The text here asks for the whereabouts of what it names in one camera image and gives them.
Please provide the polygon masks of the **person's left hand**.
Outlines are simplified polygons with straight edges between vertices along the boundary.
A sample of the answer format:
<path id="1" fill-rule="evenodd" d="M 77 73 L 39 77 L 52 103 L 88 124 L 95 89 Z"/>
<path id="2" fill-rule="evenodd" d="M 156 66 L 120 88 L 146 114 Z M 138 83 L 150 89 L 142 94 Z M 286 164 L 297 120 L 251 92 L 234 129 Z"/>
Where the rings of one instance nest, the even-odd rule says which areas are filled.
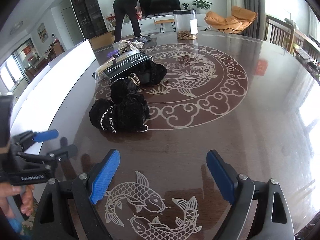
<path id="1" fill-rule="evenodd" d="M 27 185 L 25 192 L 21 195 L 21 186 L 12 186 L 8 182 L 1 183 L 1 210 L 4 215 L 8 218 L 16 218 L 12 207 L 17 209 L 20 208 L 20 213 L 29 217 L 34 211 L 33 204 L 33 190 L 34 185 Z"/>

